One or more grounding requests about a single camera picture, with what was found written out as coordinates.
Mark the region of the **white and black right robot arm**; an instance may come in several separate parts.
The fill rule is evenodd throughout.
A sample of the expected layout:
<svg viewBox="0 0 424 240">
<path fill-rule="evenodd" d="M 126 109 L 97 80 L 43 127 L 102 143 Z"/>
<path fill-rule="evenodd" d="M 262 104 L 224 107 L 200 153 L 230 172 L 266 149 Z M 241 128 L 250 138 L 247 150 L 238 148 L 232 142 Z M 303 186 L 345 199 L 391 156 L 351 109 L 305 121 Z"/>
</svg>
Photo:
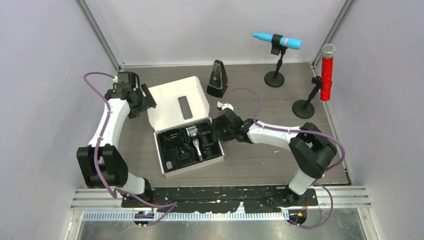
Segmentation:
<svg viewBox="0 0 424 240">
<path fill-rule="evenodd" d="M 212 120 L 214 139 L 222 142 L 265 144 L 290 151 L 298 169 L 283 191 L 283 199 L 299 205 L 307 189 L 320 179 L 337 154 L 335 145 L 316 125 L 283 127 L 248 118 L 242 120 L 230 108 L 224 108 Z"/>
</svg>

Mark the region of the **white box with black tray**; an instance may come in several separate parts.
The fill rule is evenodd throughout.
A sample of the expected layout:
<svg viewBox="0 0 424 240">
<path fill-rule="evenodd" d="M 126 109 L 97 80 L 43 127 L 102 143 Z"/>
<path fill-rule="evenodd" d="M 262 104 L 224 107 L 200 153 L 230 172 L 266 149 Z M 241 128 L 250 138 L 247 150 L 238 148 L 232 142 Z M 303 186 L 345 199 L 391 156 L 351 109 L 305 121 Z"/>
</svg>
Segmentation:
<svg viewBox="0 0 424 240">
<path fill-rule="evenodd" d="M 224 152 L 214 136 L 210 104 L 196 76 L 149 88 L 157 103 L 148 120 L 162 174 L 169 178 L 222 162 Z"/>
</svg>

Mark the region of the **black and silver hair clipper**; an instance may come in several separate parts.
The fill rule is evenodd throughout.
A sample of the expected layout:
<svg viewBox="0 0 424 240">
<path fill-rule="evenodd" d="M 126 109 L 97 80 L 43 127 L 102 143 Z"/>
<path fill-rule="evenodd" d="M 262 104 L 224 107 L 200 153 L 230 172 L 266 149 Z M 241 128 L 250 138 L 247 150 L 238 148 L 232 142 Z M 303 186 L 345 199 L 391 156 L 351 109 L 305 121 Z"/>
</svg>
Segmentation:
<svg viewBox="0 0 424 240">
<path fill-rule="evenodd" d="M 191 140 L 196 153 L 198 155 L 198 159 L 199 161 L 203 161 L 203 154 L 202 154 L 202 150 L 201 150 L 201 146 L 200 146 L 200 141 L 199 141 L 199 135 L 198 135 L 198 129 L 195 125 L 187 127 L 186 129 L 187 135 L 189 137 L 189 139 Z"/>
</svg>

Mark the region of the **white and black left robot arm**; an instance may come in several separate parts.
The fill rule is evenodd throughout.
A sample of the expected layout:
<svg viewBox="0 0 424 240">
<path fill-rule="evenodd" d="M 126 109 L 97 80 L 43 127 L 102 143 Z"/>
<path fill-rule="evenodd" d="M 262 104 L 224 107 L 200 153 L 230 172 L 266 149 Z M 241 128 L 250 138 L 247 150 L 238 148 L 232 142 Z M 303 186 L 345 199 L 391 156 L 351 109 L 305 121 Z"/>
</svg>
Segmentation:
<svg viewBox="0 0 424 240">
<path fill-rule="evenodd" d="M 113 198 L 124 194 L 141 207 L 148 207 L 154 199 L 146 178 L 129 172 L 128 165 L 119 153 L 119 140 L 126 119 L 134 119 L 142 112 L 157 106 L 146 84 L 131 71 L 118 72 L 112 77 L 112 88 L 100 93 L 89 81 L 85 83 L 104 102 L 99 126 L 87 146 L 79 147 L 76 158 L 85 182 L 91 189 L 106 189 Z"/>
</svg>

